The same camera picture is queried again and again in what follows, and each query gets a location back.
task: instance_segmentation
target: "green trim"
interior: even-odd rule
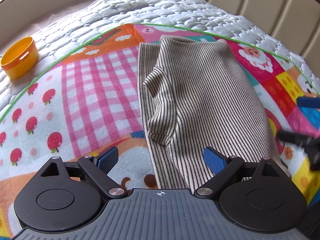
[[[211,35],[211,36],[214,36],[214,37],[219,37],[219,38],[223,38],[223,39],[226,39],[226,40],[229,40],[229,41],[234,41],[234,42],[238,42],[238,43],[241,43],[241,44],[244,44],[246,46],[249,46],[249,47],[252,47],[252,48],[255,48],[255,49],[259,49],[259,50],[262,50],[263,52],[266,52],[266,53],[269,53],[275,57],[278,57],[278,58],[281,58],[283,60],[286,60],[286,61],[290,61],[291,63],[293,63],[290,59],[288,58],[285,58],[285,57],[281,57],[277,54],[275,54],[274,52],[272,51],[267,51],[265,49],[261,49],[255,45],[252,45],[252,44],[249,44],[249,43],[246,43],[246,42],[243,42],[243,41],[237,41],[237,40],[233,40],[229,37],[225,37],[225,36],[222,36],[222,35],[218,35],[218,34],[213,34],[213,33],[206,33],[206,32],[202,32],[202,31],[198,31],[198,30],[193,30],[193,29],[189,29],[189,28],[184,28],[184,27],[179,27],[179,26],[172,26],[172,25],[166,25],[166,24],[155,24],[155,23],[138,23],[139,25],[150,25],[150,26],[164,26],[164,27],[170,27],[170,28],[177,28],[177,29],[181,29],[181,30],[185,30],[185,31],[192,31],[192,32],[197,32],[197,33],[202,33],[202,34],[206,34],[206,35]],[[96,37],[90,39],[89,41],[87,41],[85,44],[77,47],[76,49],[74,49],[73,51],[69,52],[67,55],[59,58],[58,60],[56,60],[54,63],[52,63],[51,65],[49,65],[44,71],[42,71],[29,85],[27,85],[16,97],[15,99],[13,100],[13,102],[9,105],[9,107],[6,109],[6,111],[4,112],[4,114],[2,115],[2,117],[0,118],[0,123],[2,122],[2,120],[4,119],[4,117],[7,115],[7,113],[12,109],[12,107],[15,105],[15,103],[22,97],[22,95],[29,89],[30,86],[32,86],[35,82],[37,82],[39,80],[39,78],[41,78],[48,70],[50,70],[53,66],[57,65],[60,61],[64,60],[66,57],[69,57],[71,54],[75,53],[76,51],[78,51],[79,49],[83,48],[84,46],[87,46],[89,43],[97,40],[98,38],[100,38],[101,36],[105,35],[106,33],[114,30],[115,28],[118,28],[119,26],[117,27],[114,27],[104,33],[101,33],[99,35],[97,35]],[[303,77],[308,80],[308,78],[306,78],[306,76],[300,71],[299,68],[297,68],[298,71],[303,75]]]

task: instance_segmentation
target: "pink checkered pattern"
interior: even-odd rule
[[[62,67],[62,101],[76,157],[142,130],[138,47]]]

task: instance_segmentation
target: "triangular cutout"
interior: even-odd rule
[[[49,166],[42,172],[41,177],[58,176],[59,170],[56,163],[50,163]]]
[[[262,176],[280,177],[270,163],[266,163],[263,167]]]

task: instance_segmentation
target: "padded headboard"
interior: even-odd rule
[[[206,0],[242,15],[305,59],[320,77],[320,4],[315,0]]]

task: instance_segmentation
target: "container handle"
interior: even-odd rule
[[[19,58],[20,60],[23,60],[27,55],[29,54],[29,52],[27,51],[21,58]]]

